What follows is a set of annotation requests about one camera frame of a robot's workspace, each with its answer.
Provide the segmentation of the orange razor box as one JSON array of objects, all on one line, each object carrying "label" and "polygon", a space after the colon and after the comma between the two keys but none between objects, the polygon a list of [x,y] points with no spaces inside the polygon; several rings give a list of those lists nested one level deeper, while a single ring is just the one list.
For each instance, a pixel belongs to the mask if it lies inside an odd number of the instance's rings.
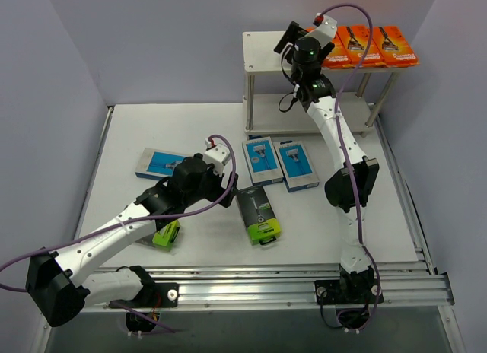
[{"label": "orange razor box", "polygon": [[[340,26],[337,34],[342,41],[345,52],[356,66],[364,55],[368,46],[370,31],[365,25]],[[362,68],[385,67],[385,61],[374,41],[371,42],[368,53],[361,64]]]},{"label": "orange razor box", "polygon": [[373,39],[388,68],[419,65],[419,58],[397,26],[375,27]]},{"label": "orange razor box", "polygon": [[314,45],[310,51],[313,59],[322,59],[324,68],[352,68],[352,60],[338,35],[338,25],[334,25],[335,36],[331,39],[324,33],[313,33],[317,28],[308,27],[307,37],[313,37],[320,46]]}]

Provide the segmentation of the orange razor box front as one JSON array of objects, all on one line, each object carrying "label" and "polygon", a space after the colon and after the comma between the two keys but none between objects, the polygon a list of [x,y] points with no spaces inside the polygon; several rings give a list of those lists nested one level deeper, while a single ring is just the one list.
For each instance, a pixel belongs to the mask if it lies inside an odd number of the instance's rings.
[{"label": "orange razor box front", "polygon": [[[364,55],[368,46],[370,31],[365,25],[340,26],[337,34],[342,41],[345,52],[356,66]],[[385,61],[374,41],[371,42],[368,53],[361,64],[362,68],[385,67]]]}]

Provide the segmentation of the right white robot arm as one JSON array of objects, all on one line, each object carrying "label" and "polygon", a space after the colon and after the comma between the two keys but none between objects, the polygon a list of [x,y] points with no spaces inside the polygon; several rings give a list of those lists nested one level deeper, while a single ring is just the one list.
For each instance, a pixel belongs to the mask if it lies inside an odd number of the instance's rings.
[{"label": "right white robot arm", "polygon": [[333,50],[336,22],[329,17],[313,30],[292,21],[274,51],[291,66],[284,72],[292,85],[292,103],[300,103],[314,121],[332,156],[334,174],[325,182],[328,202],[339,216],[341,234],[340,267],[343,273],[338,292],[353,302],[365,293],[365,284],[357,275],[372,268],[372,259],[364,243],[364,224],[368,197],[380,169],[374,158],[360,148],[339,105],[339,95],[322,73],[325,58]]}]

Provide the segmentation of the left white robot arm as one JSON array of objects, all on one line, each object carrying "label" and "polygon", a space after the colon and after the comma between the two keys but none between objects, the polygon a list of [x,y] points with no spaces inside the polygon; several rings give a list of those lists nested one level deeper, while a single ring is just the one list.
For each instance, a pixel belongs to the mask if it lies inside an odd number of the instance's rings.
[{"label": "left white robot arm", "polygon": [[43,249],[31,256],[26,291],[48,324],[61,326],[95,304],[138,308],[162,300],[156,282],[141,266],[99,275],[96,270],[143,237],[192,216],[190,207],[197,202],[229,207],[237,174],[231,173],[226,187],[221,183],[224,166],[233,162],[234,155],[223,145],[186,157],[171,176],[146,189],[103,227],[68,246]]}]

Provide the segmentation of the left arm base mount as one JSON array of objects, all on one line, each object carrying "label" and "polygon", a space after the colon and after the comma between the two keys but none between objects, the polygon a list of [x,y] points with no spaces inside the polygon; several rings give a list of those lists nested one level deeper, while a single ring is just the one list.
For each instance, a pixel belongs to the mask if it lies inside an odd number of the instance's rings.
[{"label": "left arm base mount", "polygon": [[175,329],[161,322],[161,310],[178,306],[179,289],[176,282],[155,283],[143,287],[132,300],[110,301],[108,307],[126,312],[125,327],[129,333],[140,336],[175,333]]}]

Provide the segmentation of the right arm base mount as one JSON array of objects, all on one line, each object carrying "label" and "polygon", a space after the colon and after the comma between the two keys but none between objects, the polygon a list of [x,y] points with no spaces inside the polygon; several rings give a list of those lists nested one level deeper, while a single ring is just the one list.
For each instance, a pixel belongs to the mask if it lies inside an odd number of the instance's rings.
[{"label": "right arm base mount", "polygon": [[316,280],[314,289],[325,326],[344,332],[359,334],[384,302],[382,290],[376,285],[360,286],[353,294],[342,289],[339,280]]}]

